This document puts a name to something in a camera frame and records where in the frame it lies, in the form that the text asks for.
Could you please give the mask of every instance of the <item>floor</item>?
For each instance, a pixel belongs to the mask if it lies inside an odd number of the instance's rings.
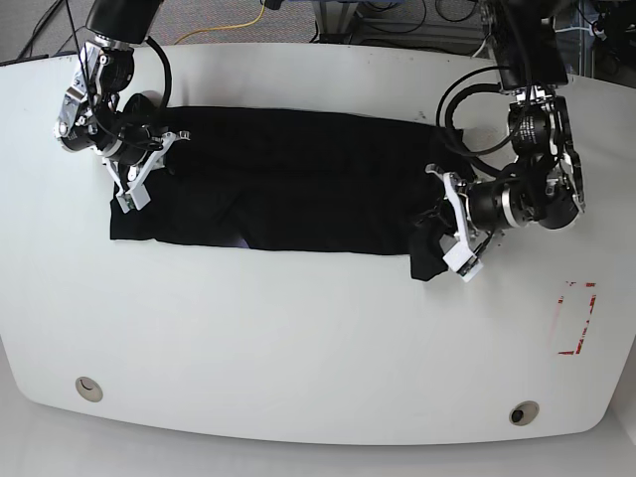
[[[70,0],[77,26],[85,23],[93,0]],[[433,0],[425,0],[427,19],[440,20]],[[473,8],[469,0],[438,0],[442,13],[451,18],[464,16]],[[31,36],[40,17],[53,0],[2,0],[0,2],[0,62],[13,60]],[[152,36],[162,45],[171,45],[181,35],[198,28],[245,23],[260,11],[258,0],[167,0],[152,28]],[[383,14],[418,23],[423,8],[420,0],[404,4]],[[479,22],[477,16],[472,19]],[[198,35],[190,43],[307,43],[315,32],[311,3],[304,0],[285,1],[278,11],[266,10],[257,24],[230,31]],[[71,33],[67,15],[62,9],[38,40],[34,55],[54,54]],[[73,48],[71,41],[67,50]]]

